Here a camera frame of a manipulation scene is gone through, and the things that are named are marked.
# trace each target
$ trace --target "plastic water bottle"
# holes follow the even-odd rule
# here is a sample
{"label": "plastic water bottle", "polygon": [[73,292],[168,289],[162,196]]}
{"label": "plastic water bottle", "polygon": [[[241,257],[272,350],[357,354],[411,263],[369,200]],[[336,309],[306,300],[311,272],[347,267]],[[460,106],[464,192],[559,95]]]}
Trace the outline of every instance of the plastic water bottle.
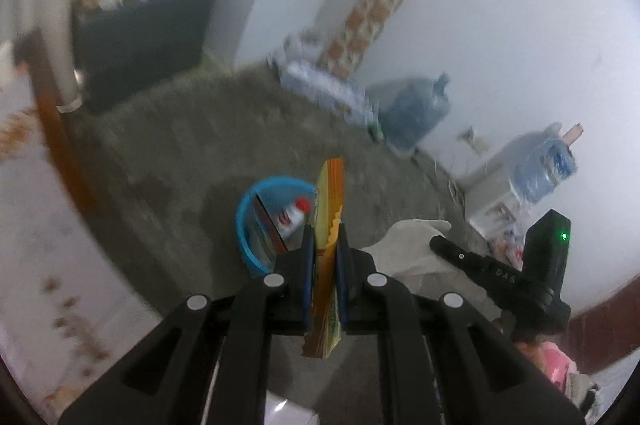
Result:
{"label": "plastic water bottle", "polygon": [[574,155],[559,135],[540,135],[513,167],[512,183],[522,199],[536,203],[577,169]]}
{"label": "plastic water bottle", "polygon": [[387,108],[381,103],[380,127],[386,143],[396,153],[414,153],[418,142],[449,114],[451,106],[444,92],[448,83],[445,73],[435,82],[428,78],[408,78]]}

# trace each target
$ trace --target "wall outlet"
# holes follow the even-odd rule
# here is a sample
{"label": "wall outlet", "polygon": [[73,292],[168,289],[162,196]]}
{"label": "wall outlet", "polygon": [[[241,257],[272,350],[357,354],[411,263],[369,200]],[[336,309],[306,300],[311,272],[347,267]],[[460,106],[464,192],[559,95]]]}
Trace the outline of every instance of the wall outlet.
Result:
{"label": "wall outlet", "polygon": [[491,144],[489,140],[476,132],[476,129],[470,127],[465,132],[462,132],[456,138],[458,141],[463,141],[471,147],[476,154],[481,156],[482,154],[489,152]]}

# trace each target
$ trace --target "dark gray cabinet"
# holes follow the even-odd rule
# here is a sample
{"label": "dark gray cabinet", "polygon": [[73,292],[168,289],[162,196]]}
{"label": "dark gray cabinet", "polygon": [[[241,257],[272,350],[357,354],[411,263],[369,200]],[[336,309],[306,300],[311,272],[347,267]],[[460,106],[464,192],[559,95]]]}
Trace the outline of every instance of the dark gray cabinet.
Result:
{"label": "dark gray cabinet", "polygon": [[114,11],[73,8],[76,69],[85,103],[101,112],[202,58],[213,0],[137,0]]}

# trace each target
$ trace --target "white plastic container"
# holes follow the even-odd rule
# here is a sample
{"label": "white plastic container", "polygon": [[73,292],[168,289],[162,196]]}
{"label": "white plastic container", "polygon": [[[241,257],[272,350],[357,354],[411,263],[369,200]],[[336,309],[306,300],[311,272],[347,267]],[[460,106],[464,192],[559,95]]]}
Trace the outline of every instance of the white plastic container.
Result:
{"label": "white plastic container", "polygon": [[465,193],[465,219],[489,240],[516,222],[524,204],[504,167],[500,167]]}

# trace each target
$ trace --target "plastic bag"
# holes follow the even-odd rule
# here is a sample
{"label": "plastic bag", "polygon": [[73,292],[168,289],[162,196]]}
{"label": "plastic bag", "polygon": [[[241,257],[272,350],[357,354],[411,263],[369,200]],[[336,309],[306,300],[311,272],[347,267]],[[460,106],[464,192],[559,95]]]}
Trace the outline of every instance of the plastic bag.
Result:
{"label": "plastic bag", "polygon": [[506,259],[508,264],[522,271],[524,265],[522,261],[524,256],[524,237],[525,232],[521,225],[514,223],[500,235],[491,238],[489,247],[498,261]]}
{"label": "plastic bag", "polygon": [[267,63],[270,66],[276,66],[281,74],[292,62],[312,64],[320,58],[325,43],[319,31],[312,28],[305,29],[300,33],[289,35],[282,46],[268,56]]}
{"label": "plastic bag", "polygon": [[411,155],[450,111],[444,88],[449,77],[443,73],[435,82],[429,78],[405,78],[373,85],[367,96],[377,106],[386,143],[397,154]]}
{"label": "plastic bag", "polygon": [[340,116],[347,123],[363,128],[377,123],[364,91],[328,72],[319,71],[308,62],[290,63],[282,74],[280,84],[284,89]]}

